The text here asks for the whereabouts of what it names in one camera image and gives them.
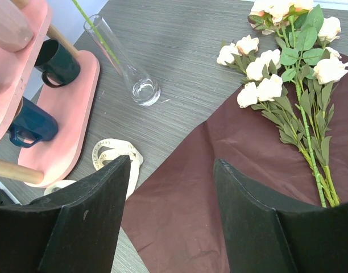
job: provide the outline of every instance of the mug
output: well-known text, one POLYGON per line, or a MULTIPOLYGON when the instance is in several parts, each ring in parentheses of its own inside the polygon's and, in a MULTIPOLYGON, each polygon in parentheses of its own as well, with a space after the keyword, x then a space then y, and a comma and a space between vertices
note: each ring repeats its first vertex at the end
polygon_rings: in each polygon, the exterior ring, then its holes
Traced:
POLYGON ((49 39, 43 43, 35 68, 43 73, 43 82, 51 88, 70 84, 81 71, 78 61, 55 39, 49 39))
POLYGON ((58 133, 58 124, 51 115, 22 97, 8 132, 10 133, 10 141, 14 145, 30 148, 37 142, 52 140, 58 133))

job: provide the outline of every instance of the flower bouquet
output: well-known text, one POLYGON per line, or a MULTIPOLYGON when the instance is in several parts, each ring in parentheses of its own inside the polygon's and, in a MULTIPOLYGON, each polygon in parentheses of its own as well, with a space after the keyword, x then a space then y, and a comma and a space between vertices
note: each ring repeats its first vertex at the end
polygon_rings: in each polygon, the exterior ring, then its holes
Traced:
POLYGON ((217 63, 245 75, 239 107, 260 110, 279 129, 280 140, 297 147, 313 172, 322 206, 325 199, 330 206, 339 205, 329 166, 330 98, 348 63, 329 44, 339 38, 340 21, 324 18, 313 0, 259 0, 248 21, 254 30, 274 34, 281 50, 256 57, 259 39, 249 35, 236 43, 222 42, 217 63), (291 85, 295 94, 288 93, 291 85))

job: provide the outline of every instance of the blue mug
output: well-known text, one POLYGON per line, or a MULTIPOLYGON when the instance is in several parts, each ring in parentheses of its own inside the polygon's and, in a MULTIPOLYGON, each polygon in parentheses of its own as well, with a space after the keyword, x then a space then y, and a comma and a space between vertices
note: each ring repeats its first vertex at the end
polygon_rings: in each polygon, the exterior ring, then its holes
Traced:
POLYGON ((10 141, 18 147, 30 148, 37 142, 52 140, 58 133, 56 120, 24 97, 21 103, 20 112, 9 127, 10 141))

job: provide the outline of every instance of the table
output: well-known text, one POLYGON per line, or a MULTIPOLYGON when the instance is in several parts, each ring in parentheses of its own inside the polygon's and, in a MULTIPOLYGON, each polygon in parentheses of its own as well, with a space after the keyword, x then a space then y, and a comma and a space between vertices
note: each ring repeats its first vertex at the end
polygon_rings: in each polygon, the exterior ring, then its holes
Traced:
MULTIPOLYGON (((158 80, 162 95, 151 107, 136 105, 106 57, 83 34, 76 47, 97 56, 101 75, 81 159, 68 178, 94 172, 93 146, 117 138, 130 141, 144 156, 139 184, 144 182, 240 86, 242 75, 218 65, 216 58, 222 39, 255 35, 246 19, 251 6, 234 0, 110 0, 101 15, 132 58, 158 80)), ((341 20, 341 39, 333 47, 348 55, 348 11, 325 10, 325 15, 341 20)), ((272 38, 259 37, 261 51, 274 49, 272 38)), ((0 142, 1 159, 17 162, 18 153, 7 137, 0 142)), ((2 181, 22 204, 43 193, 21 182, 2 181)), ((147 272, 123 232, 114 272, 147 272)))

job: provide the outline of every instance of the pink shelf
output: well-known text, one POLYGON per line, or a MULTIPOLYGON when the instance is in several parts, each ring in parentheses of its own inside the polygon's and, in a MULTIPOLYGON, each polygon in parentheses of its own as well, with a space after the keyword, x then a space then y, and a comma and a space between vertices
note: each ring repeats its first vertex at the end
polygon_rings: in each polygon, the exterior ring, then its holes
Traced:
POLYGON ((30 0, 22 12, 34 37, 19 52, 0 49, 0 140, 14 118, 52 19, 52 11, 45 0, 30 0))
POLYGON ((53 89, 43 86, 37 105, 58 122, 59 132, 52 141, 39 142, 21 149, 18 164, 44 172, 41 184, 46 188, 64 179, 76 165, 83 146, 100 64, 89 51, 79 51, 81 72, 71 84, 53 89))

